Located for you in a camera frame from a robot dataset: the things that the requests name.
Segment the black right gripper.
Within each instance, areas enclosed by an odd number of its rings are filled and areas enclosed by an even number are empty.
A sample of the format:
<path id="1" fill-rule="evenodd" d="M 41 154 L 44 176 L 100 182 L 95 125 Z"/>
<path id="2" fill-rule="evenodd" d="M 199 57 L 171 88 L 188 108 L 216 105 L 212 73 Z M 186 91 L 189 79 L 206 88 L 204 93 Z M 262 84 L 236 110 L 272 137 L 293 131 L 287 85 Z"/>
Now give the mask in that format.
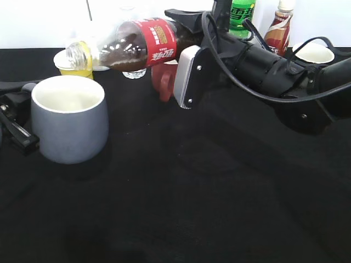
<path id="1" fill-rule="evenodd" d="M 164 14 L 191 33 L 200 33 L 203 32 L 201 18 L 204 12 L 167 9 Z M 210 41 L 205 39 L 194 58 L 186 90 L 186 106 L 197 105 L 207 91 L 231 85 L 263 99 L 258 84 L 254 83 L 258 81 L 254 74 L 263 73 L 263 68 L 259 67 L 262 59 L 263 48 L 228 33 L 219 36 L 218 50 L 212 49 Z"/>

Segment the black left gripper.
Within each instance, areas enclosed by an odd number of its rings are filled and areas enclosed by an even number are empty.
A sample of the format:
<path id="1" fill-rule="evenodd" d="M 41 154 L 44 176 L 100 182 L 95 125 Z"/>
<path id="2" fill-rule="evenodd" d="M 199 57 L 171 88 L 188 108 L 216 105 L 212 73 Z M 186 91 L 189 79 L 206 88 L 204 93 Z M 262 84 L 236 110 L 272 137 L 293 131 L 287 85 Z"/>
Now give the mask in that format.
<path id="1" fill-rule="evenodd" d="M 31 115 L 31 93 L 19 91 L 26 84 L 40 81 L 0 82 L 2 131 L 11 145 L 25 156 L 38 150 L 39 138 L 24 128 Z"/>

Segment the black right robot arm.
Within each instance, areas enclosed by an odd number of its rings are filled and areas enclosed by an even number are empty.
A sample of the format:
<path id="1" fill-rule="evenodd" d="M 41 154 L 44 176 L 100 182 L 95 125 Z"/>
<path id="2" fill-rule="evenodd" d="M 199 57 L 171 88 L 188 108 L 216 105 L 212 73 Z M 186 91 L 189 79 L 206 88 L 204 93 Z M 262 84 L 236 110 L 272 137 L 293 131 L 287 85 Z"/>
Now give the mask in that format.
<path id="1" fill-rule="evenodd" d="M 210 12 L 168 9 L 165 15 L 199 36 L 178 60 L 173 95 L 181 108 L 193 108 L 210 90 L 236 87 L 272 107 L 285 126 L 302 134 L 320 134 L 350 117 L 349 53 L 332 65 L 302 66 L 265 44 L 231 35 L 229 13 L 220 7 Z"/>

